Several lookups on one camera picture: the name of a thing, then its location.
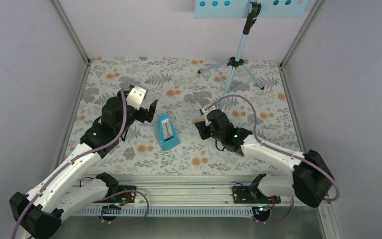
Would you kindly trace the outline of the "blue metronome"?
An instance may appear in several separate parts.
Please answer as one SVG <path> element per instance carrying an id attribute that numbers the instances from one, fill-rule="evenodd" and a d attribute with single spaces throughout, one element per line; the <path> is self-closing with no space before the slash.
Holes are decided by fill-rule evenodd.
<path id="1" fill-rule="evenodd" d="M 173 122 L 167 114 L 158 117 L 155 130 L 156 139 L 162 151 L 171 150 L 180 144 Z"/>

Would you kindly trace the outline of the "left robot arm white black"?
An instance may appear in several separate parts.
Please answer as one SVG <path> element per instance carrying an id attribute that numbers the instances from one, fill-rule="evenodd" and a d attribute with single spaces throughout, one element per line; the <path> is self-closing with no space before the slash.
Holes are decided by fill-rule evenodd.
<path id="1" fill-rule="evenodd" d="M 95 201 L 111 202 L 118 196 L 118 183 L 107 173 L 99 174 L 83 189 L 68 190 L 95 163 L 102 160 L 135 120 L 151 122 L 157 105 L 141 107 L 141 99 L 129 94 L 109 98 L 80 143 L 65 162 L 26 194 L 16 192 L 9 200 L 16 221 L 11 237 L 22 227 L 35 239 L 50 238 L 78 210 Z"/>

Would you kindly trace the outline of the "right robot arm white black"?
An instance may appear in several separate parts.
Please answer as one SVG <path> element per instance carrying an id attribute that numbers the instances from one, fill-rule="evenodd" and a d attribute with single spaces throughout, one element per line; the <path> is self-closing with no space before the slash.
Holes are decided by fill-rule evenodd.
<path id="1" fill-rule="evenodd" d="M 270 196 L 296 197 L 312 208 L 317 208 L 331 188 L 333 176 L 321 155 L 309 150 L 304 153 L 259 143 L 248 129 L 234 127 L 220 109 L 200 109 L 204 120 L 195 123 L 201 139 L 213 138 L 224 149 L 241 156 L 249 156 L 278 168 L 283 176 L 259 174 L 250 186 L 250 198 L 261 203 Z"/>

